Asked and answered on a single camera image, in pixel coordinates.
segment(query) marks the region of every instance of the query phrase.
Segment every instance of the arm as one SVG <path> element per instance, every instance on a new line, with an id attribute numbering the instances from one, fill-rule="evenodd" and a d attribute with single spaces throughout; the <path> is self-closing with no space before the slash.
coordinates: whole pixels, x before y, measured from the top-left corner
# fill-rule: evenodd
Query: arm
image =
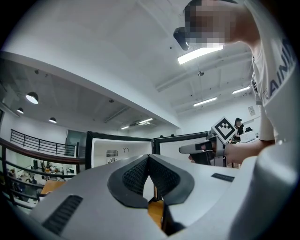
<path id="1" fill-rule="evenodd" d="M 227 163 L 242 164 L 244 159 L 257 156 L 261 150 L 274 143 L 274 140 L 257 140 L 250 143 L 229 144 L 226 146 L 224 154 L 227 158 Z"/>

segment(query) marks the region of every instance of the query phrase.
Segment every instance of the black frame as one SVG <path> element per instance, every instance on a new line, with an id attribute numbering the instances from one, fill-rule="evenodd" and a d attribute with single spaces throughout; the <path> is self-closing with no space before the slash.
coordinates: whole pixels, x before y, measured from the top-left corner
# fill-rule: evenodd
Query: black frame
<path id="1" fill-rule="evenodd" d="M 154 154 L 160 154 L 160 143 L 169 143 L 169 142 L 177 142 L 177 141 L 184 141 L 190 140 L 195 138 L 207 137 L 209 134 L 208 131 L 200 132 L 200 133 L 193 133 L 193 134 L 185 134 L 179 135 L 174 137 L 161 137 L 161 138 L 154 138 Z"/>
<path id="2" fill-rule="evenodd" d="M 92 156 L 92 144 L 93 138 L 101 138 L 101 139 L 109 139 L 109 140 L 121 140 L 121 141 L 137 141 L 137 142 L 152 142 L 152 152 L 153 152 L 153 139 L 150 138 L 140 138 L 140 137 L 128 137 L 128 136 L 118 136 L 118 135 L 110 135 L 96 132 L 88 132 L 86 136 L 86 144 L 85 144 L 85 169 L 92 168 L 91 156 Z"/>

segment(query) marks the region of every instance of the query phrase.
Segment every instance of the table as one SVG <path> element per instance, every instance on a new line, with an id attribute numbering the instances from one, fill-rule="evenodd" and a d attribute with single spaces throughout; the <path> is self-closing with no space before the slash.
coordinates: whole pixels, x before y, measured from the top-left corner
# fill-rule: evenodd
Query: table
<path id="1" fill-rule="evenodd" d="M 65 182 L 48 180 L 45 186 L 43 187 L 41 194 L 47 194 L 48 192 L 52 192 L 55 189 L 59 188 L 64 183 Z"/>
<path id="2" fill-rule="evenodd" d="M 161 228 L 161 218 L 164 212 L 164 202 L 150 202 L 148 205 L 148 214 L 153 219 L 153 221 Z"/>

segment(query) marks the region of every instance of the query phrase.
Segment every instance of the ceiling light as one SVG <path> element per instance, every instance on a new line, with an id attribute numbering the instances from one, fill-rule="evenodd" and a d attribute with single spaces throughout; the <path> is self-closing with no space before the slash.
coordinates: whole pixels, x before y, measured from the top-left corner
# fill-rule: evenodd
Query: ceiling light
<path id="1" fill-rule="evenodd" d="M 28 93 L 26 98 L 33 104 L 38 104 L 38 95 L 35 92 Z"/>
<path id="2" fill-rule="evenodd" d="M 139 125 L 148 125 L 148 124 L 151 124 L 150 122 L 143 122 L 143 123 L 140 123 Z"/>
<path id="3" fill-rule="evenodd" d="M 249 86 L 249 87 L 246 87 L 246 88 L 242 88 L 242 89 L 236 90 L 236 91 L 233 91 L 232 94 L 236 94 L 236 93 L 238 93 L 238 92 L 246 91 L 246 90 L 248 90 L 249 88 L 250 88 L 250 86 Z"/>
<path id="4" fill-rule="evenodd" d="M 56 119 L 55 118 L 50 118 L 49 121 L 53 122 L 53 123 L 56 123 Z"/>
<path id="5" fill-rule="evenodd" d="M 24 114 L 24 110 L 23 110 L 21 107 L 19 107 L 19 108 L 17 109 L 17 111 L 18 111 L 19 113 Z"/>
<path id="6" fill-rule="evenodd" d="M 203 102 L 200 102 L 200 103 L 195 103 L 195 104 L 194 104 L 194 107 L 196 107 L 196 106 L 199 106 L 199 105 L 202 105 L 202 104 L 205 104 L 205 103 L 209 103 L 209 102 L 215 101 L 216 99 L 217 99 L 217 98 L 216 98 L 216 97 L 214 97 L 214 98 L 211 98 L 211 99 L 205 100 L 205 101 L 203 101 Z"/>
<path id="7" fill-rule="evenodd" d="M 153 120 L 153 118 L 149 118 L 149 119 L 147 119 L 147 120 L 144 120 L 144 121 L 141 121 L 141 122 L 139 122 L 140 124 L 141 123 L 144 123 L 144 122 L 149 122 L 149 121 L 152 121 Z"/>
<path id="8" fill-rule="evenodd" d="M 181 57 L 178 57 L 177 60 L 179 62 L 179 64 L 183 64 L 185 62 L 188 62 L 190 60 L 193 60 L 195 58 L 201 57 L 203 55 L 209 54 L 209 53 L 213 53 L 215 51 L 219 51 L 223 49 L 223 45 L 220 45 L 218 47 L 214 47 L 214 48 L 199 48 L 195 51 L 189 52 Z"/>

